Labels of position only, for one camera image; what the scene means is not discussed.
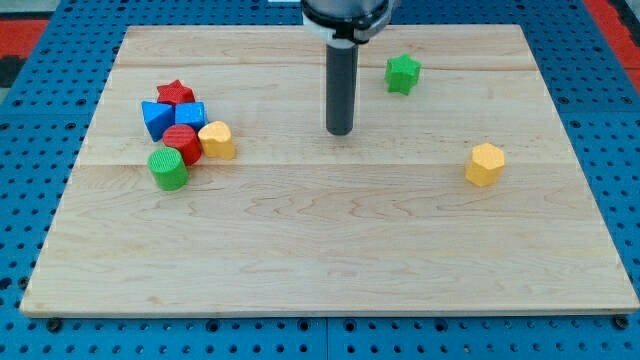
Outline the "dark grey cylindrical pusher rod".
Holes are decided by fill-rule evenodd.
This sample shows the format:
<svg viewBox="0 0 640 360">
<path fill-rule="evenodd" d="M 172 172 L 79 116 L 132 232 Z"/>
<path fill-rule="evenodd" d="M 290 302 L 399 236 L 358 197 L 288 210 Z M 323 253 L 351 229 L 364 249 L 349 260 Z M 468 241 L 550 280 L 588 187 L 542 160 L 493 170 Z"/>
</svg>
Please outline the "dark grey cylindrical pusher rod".
<svg viewBox="0 0 640 360">
<path fill-rule="evenodd" d="M 357 62 L 357 47 L 326 47 L 326 129 L 336 136 L 353 128 Z"/>
</svg>

